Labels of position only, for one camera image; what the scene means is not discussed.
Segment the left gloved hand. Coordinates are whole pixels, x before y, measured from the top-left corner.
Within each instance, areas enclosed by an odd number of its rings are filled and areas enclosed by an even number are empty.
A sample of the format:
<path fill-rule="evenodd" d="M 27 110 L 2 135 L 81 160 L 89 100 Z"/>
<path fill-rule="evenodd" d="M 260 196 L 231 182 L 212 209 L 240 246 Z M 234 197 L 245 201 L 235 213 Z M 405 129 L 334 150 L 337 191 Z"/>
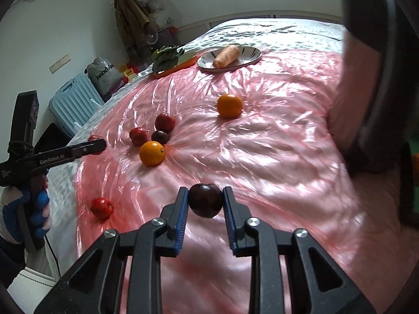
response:
<path fill-rule="evenodd" d="M 37 192 L 14 186 L 7 186 L 1 192 L 1 238 L 8 243 L 18 245 L 25 242 L 20 213 L 33 238 L 41 240 L 51 229 L 48 177 L 36 177 L 34 182 L 41 187 Z"/>

